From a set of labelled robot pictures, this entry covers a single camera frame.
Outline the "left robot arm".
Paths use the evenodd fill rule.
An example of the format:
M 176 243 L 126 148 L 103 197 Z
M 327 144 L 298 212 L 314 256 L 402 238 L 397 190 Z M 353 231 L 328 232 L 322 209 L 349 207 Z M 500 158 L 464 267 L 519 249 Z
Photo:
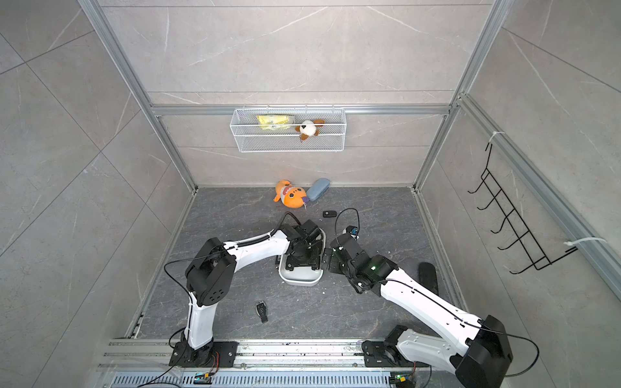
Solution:
M 183 289 L 189 297 L 189 315 L 180 341 L 174 345 L 169 365 L 181 368 L 231 368 L 237 355 L 236 341 L 216 341 L 213 325 L 219 302 L 226 297 L 237 271 L 261 260 L 277 257 L 282 268 L 293 265 L 301 282 L 318 283 L 325 249 L 325 233 L 312 220 L 293 226 L 279 221 L 268 233 L 249 239 L 222 242 L 209 239 L 188 260 Z

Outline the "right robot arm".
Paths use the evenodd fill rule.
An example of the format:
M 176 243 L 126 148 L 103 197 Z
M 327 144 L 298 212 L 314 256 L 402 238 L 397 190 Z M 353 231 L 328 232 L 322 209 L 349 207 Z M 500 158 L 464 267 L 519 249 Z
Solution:
M 436 332 L 395 328 L 384 344 L 398 357 L 453 373 L 465 387 L 499 387 L 511 377 L 512 335 L 498 318 L 459 309 L 412 279 L 383 255 L 369 256 L 349 231 L 337 232 L 328 263 L 358 294 L 371 291 L 407 310 Z

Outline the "white storage box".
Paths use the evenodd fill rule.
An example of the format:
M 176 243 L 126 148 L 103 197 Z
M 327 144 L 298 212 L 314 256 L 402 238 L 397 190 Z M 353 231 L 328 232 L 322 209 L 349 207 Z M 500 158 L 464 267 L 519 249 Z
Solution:
M 324 250 L 325 250 L 325 239 L 326 239 L 325 232 L 321 228 L 317 228 L 315 231 L 311 233 L 310 242 L 307 242 L 307 240 L 302 239 L 302 238 L 295 239 L 294 242 L 303 241 L 306 243 L 313 243 L 317 240 L 322 240 L 324 243 Z M 305 286 L 305 287 L 316 286 L 319 283 L 321 277 L 323 276 L 322 260 L 321 260 L 320 269 L 315 270 L 315 271 L 311 270 L 310 268 L 304 268 L 304 267 L 296 268 L 294 271 L 287 271 L 285 270 L 285 263 L 286 263 L 286 253 L 278 257 L 277 268 L 278 268 L 278 274 L 280 278 L 285 283 L 291 286 Z

